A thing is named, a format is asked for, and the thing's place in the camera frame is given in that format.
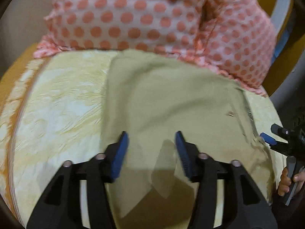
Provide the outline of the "person's right hand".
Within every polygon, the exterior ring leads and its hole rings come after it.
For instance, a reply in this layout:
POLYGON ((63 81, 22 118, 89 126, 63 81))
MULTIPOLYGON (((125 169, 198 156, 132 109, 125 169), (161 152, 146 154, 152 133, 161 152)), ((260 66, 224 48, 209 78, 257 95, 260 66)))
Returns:
MULTIPOLYGON (((294 195, 296 195, 302 189, 304 184, 305 174, 304 172, 300 172, 293 177, 293 182, 297 183, 297 187, 295 189, 294 195)), ((280 177, 280 182, 278 186, 278 195, 284 196, 290 190, 290 185, 292 183, 291 178, 288 177, 288 169, 284 168, 280 177)))

